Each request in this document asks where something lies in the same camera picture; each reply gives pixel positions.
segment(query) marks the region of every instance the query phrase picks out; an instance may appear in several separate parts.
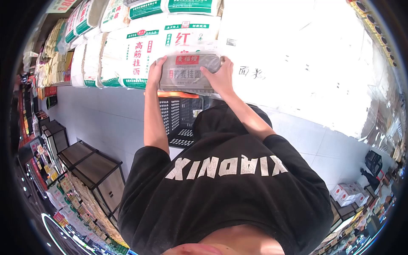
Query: black crate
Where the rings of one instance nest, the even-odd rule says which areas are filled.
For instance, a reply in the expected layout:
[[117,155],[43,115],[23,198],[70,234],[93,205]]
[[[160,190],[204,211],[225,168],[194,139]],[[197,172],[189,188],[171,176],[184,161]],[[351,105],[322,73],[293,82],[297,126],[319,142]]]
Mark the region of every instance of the black crate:
[[159,98],[169,146],[185,149],[193,144],[193,123],[204,109],[204,99]]
[[369,151],[366,155],[365,163],[371,173],[373,173],[374,177],[376,177],[382,168],[381,155],[374,151]]

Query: tiled floor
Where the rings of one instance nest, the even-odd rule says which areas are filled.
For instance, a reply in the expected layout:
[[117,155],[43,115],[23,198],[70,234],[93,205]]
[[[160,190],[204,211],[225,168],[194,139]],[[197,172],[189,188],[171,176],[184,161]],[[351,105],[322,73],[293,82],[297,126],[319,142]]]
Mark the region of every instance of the tiled floor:
[[[70,144],[83,140],[109,156],[123,161],[127,178],[134,153],[143,146],[144,96],[141,90],[124,88],[58,88],[58,104],[46,110],[67,128]],[[285,137],[331,189],[340,182],[357,181],[367,144],[298,117],[262,108],[270,117],[274,130]],[[171,148],[171,158],[181,149]],[[393,164],[382,154],[383,169]]]

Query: person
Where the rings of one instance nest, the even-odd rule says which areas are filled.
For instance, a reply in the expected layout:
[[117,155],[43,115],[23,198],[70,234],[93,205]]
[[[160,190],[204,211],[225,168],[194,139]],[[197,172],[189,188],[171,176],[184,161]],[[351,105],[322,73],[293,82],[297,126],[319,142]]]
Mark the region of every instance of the person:
[[372,174],[368,173],[365,171],[363,168],[360,168],[361,175],[364,175],[370,186],[372,187],[373,191],[375,191],[380,184],[380,180],[378,180],[376,177],[374,177]]
[[333,222],[329,191],[296,149],[234,93],[227,57],[216,73],[200,68],[226,104],[202,111],[193,145],[170,160],[157,97],[165,61],[149,70],[144,147],[135,153],[119,208],[124,241],[149,255],[312,252]]

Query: red price sign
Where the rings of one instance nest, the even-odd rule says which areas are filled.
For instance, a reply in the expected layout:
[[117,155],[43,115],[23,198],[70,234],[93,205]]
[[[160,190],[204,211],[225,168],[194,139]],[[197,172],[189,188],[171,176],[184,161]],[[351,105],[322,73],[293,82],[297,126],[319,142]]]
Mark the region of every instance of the red price sign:
[[54,0],[46,13],[65,13],[77,0]]

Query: cardboard box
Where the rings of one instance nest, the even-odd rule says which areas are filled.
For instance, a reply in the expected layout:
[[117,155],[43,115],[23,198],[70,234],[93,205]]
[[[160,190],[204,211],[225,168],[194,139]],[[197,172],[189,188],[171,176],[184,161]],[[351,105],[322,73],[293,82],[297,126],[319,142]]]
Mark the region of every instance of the cardboard box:
[[337,184],[334,189],[330,192],[330,195],[333,197],[335,201],[338,201],[340,197],[343,195],[343,187]]
[[353,203],[355,197],[361,193],[354,183],[342,183],[339,186],[343,187],[343,193],[339,200],[337,200],[341,207]]
[[366,190],[364,190],[364,188],[361,187],[360,184],[356,183],[356,186],[360,190],[360,194],[355,197],[354,202],[358,207],[361,207],[367,203],[370,194]]

